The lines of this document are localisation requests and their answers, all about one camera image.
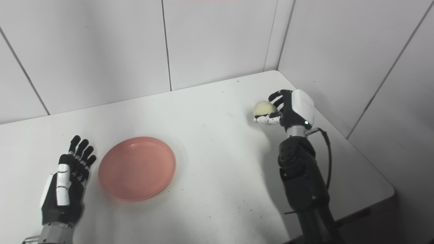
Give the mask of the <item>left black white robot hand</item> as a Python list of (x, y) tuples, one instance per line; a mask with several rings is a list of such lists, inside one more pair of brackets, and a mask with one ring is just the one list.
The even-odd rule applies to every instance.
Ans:
[(75, 226), (84, 210), (83, 197), (97, 157), (89, 140), (76, 135), (57, 171), (48, 176), (41, 198), (42, 225), (53, 222)]

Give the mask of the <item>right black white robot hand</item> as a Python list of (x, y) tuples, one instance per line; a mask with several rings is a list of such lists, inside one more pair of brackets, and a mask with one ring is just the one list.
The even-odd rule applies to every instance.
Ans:
[(254, 106), (254, 122), (279, 124), (288, 130), (301, 126), (311, 130), (315, 121), (315, 106), (312, 98), (300, 89), (281, 89), (269, 95), (267, 101)]

